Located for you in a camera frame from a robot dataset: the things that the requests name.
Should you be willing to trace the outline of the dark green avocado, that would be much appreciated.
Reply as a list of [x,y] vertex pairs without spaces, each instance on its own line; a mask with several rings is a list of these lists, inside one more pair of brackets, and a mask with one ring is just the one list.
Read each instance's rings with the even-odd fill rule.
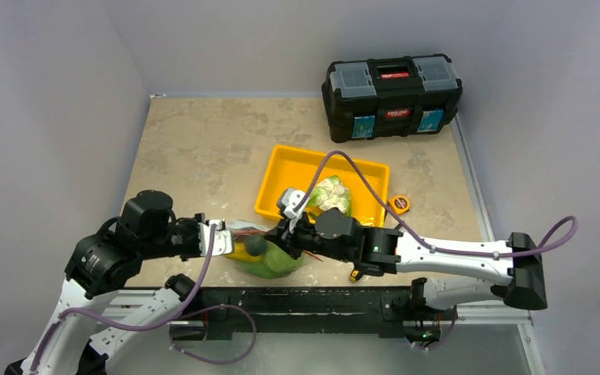
[[253,234],[244,239],[247,252],[252,257],[262,256],[267,250],[267,241],[262,234]]

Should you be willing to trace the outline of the green cabbage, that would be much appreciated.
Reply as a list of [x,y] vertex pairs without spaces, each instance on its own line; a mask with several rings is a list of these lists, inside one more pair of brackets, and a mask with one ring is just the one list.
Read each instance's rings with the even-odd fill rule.
[[245,271],[256,277],[264,279],[277,279],[286,277],[301,268],[305,263],[305,256],[292,259],[274,244],[268,244],[266,253],[259,257],[258,262],[249,263]]

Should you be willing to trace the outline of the clear orange zip bag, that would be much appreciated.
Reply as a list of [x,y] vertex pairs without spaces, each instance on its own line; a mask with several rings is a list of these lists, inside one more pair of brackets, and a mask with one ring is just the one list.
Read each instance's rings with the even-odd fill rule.
[[237,267],[251,275],[264,279],[286,277],[305,265],[305,261],[314,258],[323,260],[314,254],[304,252],[294,259],[274,243],[267,241],[264,234],[269,230],[260,224],[237,220],[227,222],[227,229],[234,239],[234,250],[226,255]]

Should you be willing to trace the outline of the yellow banana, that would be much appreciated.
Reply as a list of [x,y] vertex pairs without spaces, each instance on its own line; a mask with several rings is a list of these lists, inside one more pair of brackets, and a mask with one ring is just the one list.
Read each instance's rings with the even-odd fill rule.
[[228,259],[244,263],[250,263],[253,260],[253,257],[247,252],[244,243],[236,243],[232,253],[226,255],[226,257]]

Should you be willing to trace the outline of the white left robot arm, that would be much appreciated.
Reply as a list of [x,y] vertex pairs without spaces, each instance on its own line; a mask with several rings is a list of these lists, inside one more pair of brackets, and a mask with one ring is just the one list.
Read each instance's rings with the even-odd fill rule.
[[106,220],[76,245],[65,268],[52,317],[33,351],[10,363],[7,374],[106,374],[134,334],[161,327],[176,317],[195,318],[202,308],[198,283],[170,277],[136,312],[119,323],[103,317],[110,302],[145,260],[205,254],[205,215],[177,218],[173,199],[155,190],[128,200],[120,216]]

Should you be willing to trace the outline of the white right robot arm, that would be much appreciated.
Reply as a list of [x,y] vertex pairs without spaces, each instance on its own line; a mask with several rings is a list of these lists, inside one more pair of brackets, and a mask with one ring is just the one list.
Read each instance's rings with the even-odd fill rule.
[[506,241],[468,242],[415,239],[389,228],[366,227],[338,209],[314,222],[283,218],[264,238],[293,259],[305,252],[352,263],[352,280],[397,273],[443,273],[446,280],[415,279],[407,298],[409,311],[425,318],[463,303],[500,300],[522,310],[548,307],[540,255],[529,235]]

